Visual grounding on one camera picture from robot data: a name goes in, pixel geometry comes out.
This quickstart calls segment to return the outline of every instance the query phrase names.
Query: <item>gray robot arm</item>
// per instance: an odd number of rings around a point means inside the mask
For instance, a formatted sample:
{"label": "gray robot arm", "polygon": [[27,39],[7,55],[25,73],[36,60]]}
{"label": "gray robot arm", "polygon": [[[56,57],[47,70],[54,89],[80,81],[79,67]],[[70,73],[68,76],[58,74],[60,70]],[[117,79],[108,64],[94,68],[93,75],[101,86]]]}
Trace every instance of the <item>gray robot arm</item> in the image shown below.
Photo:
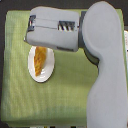
{"label": "gray robot arm", "polygon": [[99,76],[88,95],[87,127],[127,128],[127,71],[122,38],[116,10],[106,2],[98,2],[80,23],[76,12],[33,9],[25,40],[31,45],[65,51],[83,47],[99,68]]}

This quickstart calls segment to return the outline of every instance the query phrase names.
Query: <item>green cloth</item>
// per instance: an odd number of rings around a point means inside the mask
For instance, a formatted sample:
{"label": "green cloth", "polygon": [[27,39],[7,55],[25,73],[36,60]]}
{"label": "green cloth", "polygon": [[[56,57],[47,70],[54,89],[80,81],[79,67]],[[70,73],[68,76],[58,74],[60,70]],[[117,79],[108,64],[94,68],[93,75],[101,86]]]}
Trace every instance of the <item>green cloth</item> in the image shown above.
{"label": "green cloth", "polygon": [[[122,12],[117,12],[123,30]],[[51,77],[45,83],[34,81],[28,71],[31,46],[23,41],[29,13],[9,11],[6,16],[1,120],[11,127],[86,125],[87,95],[98,76],[97,67],[82,49],[54,50]]]}

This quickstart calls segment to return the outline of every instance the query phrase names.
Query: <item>white plate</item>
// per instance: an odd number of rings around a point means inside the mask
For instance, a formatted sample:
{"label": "white plate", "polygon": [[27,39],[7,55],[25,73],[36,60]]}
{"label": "white plate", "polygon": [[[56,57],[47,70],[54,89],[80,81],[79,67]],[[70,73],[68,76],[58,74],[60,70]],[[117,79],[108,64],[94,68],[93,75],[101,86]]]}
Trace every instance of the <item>white plate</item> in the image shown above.
{"label": "white plate", "polygon": [[28,70],[31,77],[37,82],[45,82],[52,74],[54,69],[54,52],[52,49],[47,48],[47,57],[44,63],[44,68],[39,76],[35,76],[35,67],[34,67],[34,56],[35,56],[35,46],[32,46],[28,55]]}

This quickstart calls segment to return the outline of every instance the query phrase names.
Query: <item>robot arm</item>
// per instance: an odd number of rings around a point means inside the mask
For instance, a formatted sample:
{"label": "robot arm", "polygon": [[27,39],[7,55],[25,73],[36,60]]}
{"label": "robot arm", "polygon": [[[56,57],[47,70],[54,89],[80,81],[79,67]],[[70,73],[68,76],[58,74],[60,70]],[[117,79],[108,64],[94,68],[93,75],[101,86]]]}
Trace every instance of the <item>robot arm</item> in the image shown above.
{"label": "robot arm", "polygon": [[80,23],[76,12],[33,9],[25,40],[31,45],[65,51],[75,52],[83,47],[99,68],[99,76],[88,95],[87,127],[127,128],[127,71],[122,38],[116,10],[106,2],[98,2]]}

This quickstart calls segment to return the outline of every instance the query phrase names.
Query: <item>tabletop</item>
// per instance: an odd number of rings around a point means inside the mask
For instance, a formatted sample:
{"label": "tabletop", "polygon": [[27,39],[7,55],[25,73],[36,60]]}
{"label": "tabletop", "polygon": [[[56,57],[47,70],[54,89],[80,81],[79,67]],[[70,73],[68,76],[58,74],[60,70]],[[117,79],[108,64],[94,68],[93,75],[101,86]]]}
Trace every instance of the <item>tabletop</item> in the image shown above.
{"label": "tabletop", "polygon": [[[9,10],[31,10],[37,6],[55,7],[60,9],[88,9],[93,3],[100,0],[0,0],[0,103],[2,95],[4,46],[5,46],[5,20]],[[105,0],[114,8],[123,12],[125,29],[128,30],[128,0]],[[0,123],[1,128],[8,127]]]}

